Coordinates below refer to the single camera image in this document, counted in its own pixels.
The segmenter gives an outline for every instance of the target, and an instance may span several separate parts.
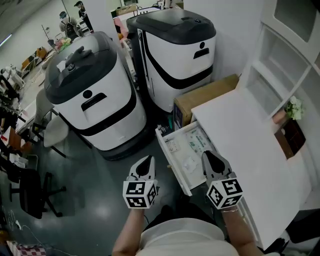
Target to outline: black plastic lid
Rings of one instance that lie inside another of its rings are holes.
[[[130,33],[141,29],[176,45],[195,44],[217,33],[209,19],[183,9],[148,12],[129,18],[126,23]]]
[[[73,62],[72,68],[69,66],[60,72],[57,65],[82,46],[84,51],[92,52]],[[105,77],[116,61],[116,48],[105,33],[95,32],[81,38],[55,56],[46,69],[44,88],[47,98],[53,104],[70,100]]]

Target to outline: checkered cloth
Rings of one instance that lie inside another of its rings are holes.
[[[22,245],[15,241],[6,242],[13,256],[45,256],[46,250],[40,245]]]

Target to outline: small plant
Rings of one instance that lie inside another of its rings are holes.
[[[302,101],[295,96],[292,96],[285,107],[285,112],[293,120],[300,120],[305,112]]]

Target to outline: person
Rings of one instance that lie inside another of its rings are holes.
[[[20,95],[19,93],[17,93],[13,87],[11,86],[11,84],[9,83],[9,81],[3,76],[3,69],[1,70],[1,74],[0,74],[0,84],[3,87],[4,85],[7,88],[7,92],[6,95],[8,96],[8,98],[10,99],[14,99],[17,98],[18,101],[20,101]]]
[[[5,72],[8,73],[7,80],[11,77],[11,79],[20,86],[20,88],[25,87],[26,83],[25,81],[18,75],[17,69],[15,66],[10,65],[6,66],[1,70],[1,74],[3,75]]]
[[[65,11],[60,13],[60,19],[62,19],[59,24],[60,30],[65,33],[67,38],[71,39],[72,43],[79,37],[76,19],[74,17],[67,17],[67,13]]]
[[[87,15],[84,3],[81,1],[78,1],[75,3],[74,6],[79,8],[79,17],[82,18],[82,20],[84,21],[84,23],[86,24],[86,26],[88,27],[90,32],[93,33],[94,29],[92,28],[92,25],[91,25],[91,22],[89,20],[88,15]]]
[[[143,231],[144,209],[132,209],[112,256],[261,256],[255,239],[236,207],[221,210],[230,243],[216,223],[192,203],[177,205],[179,218],[165,205]]]

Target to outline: ceiling light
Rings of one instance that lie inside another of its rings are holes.
[[[4,39],[2,41],[2,43],[0,43],[0,47],[12,36],[12,34],[8,35],[8,37],[6,39]]]

